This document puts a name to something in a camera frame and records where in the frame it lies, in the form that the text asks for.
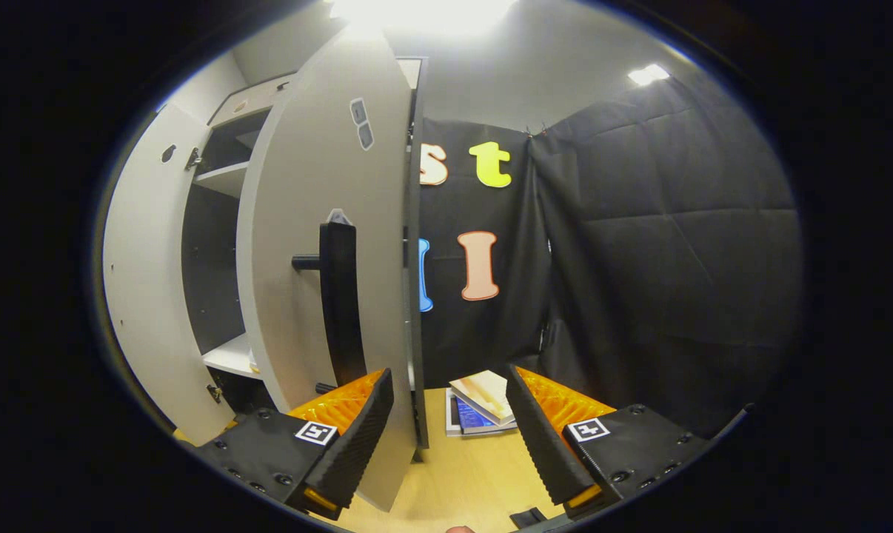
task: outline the table surface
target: table surface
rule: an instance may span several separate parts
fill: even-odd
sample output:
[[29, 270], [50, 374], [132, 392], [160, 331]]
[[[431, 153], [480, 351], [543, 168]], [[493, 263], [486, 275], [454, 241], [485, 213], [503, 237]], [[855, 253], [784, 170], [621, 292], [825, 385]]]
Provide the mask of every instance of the table surface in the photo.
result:
[[511, 514], [532, 507], [546, 518], [564, 512], [552, 505], [518, 429], [503, 435], [447, 436], [444, 391], [425, 391], [430, 447], [421, 451], [423, 463], [409, 466], [390, 513], [355, 496], [336, 526], [358, 532], [432, 533], [468, 526], [476, 533], [508, 533], [515, 530]]

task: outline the cabinet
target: cabinet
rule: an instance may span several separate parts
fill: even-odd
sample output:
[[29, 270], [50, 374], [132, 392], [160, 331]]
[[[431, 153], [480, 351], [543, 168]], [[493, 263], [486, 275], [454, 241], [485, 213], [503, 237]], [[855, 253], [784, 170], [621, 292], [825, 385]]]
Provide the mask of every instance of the cabinet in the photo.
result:
[[412, 145], [423, 62], [409, 62], [398, 63], [380, 33], [343, 30], [298, 73], [227, 97], [208, 125], [168, 104], [119, 176], [101, 257], [129, 365], [202, 445], [234, 416], [226, 389], [212, 394], [213, 372], [258, 382], [281, 412], [314, 398], [317, 382], [335, 384], [318, 273], [290, 264], [318, 253], [319, 225], [342, 209], [358, 231], [365, 361], [389, 367], [395, 382], [359, 488], [380, 509], [426, 445], [423, 403], [418, 420], [412, 401], [412, 388], [423, 388], [412, 374], [422, 368]]

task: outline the door handle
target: door handle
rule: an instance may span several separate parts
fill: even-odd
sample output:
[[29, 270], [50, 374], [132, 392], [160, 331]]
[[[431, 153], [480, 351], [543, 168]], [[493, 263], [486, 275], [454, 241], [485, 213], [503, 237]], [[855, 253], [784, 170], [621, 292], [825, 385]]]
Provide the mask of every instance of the door handle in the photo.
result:
[[358, 311], [356, 237], [354, 226], [328, 222], [319, 227], [318, 254], [292, 256], [293, 269], [321, 273], [321, 314], [338, 387], [368, 374]]

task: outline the black backdrop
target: black backdrop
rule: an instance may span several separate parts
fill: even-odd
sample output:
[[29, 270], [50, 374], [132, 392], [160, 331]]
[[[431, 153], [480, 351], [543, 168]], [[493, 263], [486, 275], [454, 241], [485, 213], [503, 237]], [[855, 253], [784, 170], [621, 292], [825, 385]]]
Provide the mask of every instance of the black backdrop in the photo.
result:
[[[634, 89], [534, 138], [424, 128], [449, 168], [421, 191], [427, 387], [535, 368], [538, 354], [556, 381], [704, 438], [762, 394], [798, 325], [798, 213], [769, 142], [707, 76]], [[510, 152], [505, 188], [477, 179], [467, 151], [485, 141]], [[497, 235], [490, 300], [460, 296], [456, 237], [473, 230]]]
[[[509, 153], [500, 171], [512, 176], [503, 188], [483, 185], [469, 149], [494, 141]], [[446, 152], [449, 175], [420, 191], [420, 237], [430, 242], [424, 264], [433, 308], [421, 314], [424, 385], [447, 387], [451, 379], [484, 369], [504, 372], [507, 361], [538, 354], [548, 304], [548, 239], [538, 210], [535, 182], [526, 179], [522, 132], [459, 121], [424, 119], [424, 142]], [[491, 232], [493, 298], [467, 301], [465, 232]]]

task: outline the door hinge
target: door hinge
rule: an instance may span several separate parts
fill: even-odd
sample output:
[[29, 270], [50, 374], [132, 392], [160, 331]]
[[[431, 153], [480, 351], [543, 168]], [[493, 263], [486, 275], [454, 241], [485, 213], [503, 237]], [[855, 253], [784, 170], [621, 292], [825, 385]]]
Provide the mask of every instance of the door hinge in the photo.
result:
[[211, 383], [207, 385], [207, 392], [210, 393], [210, 397], [212, 397], [216, 403], [223, 403], [223, 389], [220, 389]]
[[196, 165], [199, 165], [202, 162], [203, 162], [203, 158], [201, 158], [201, 156], [200, 156], [199, 149], [197, 149], [196, 147], [193, 147], [193, 151], [190, 152], [190, 158], [187, 159], [187, 165], [185, 167], [183, 167], [183, 170], [189, 171], [189, 169], [192, 169], [193, 167], [195, 167]]
[[404, 269], [406, 269], [409, 266], [409, 258], [410, 258], [410, 253], [409, 253], [410, 240], [408, 239], [407, 226], [404, 227], [403, 241], [404, 241]]

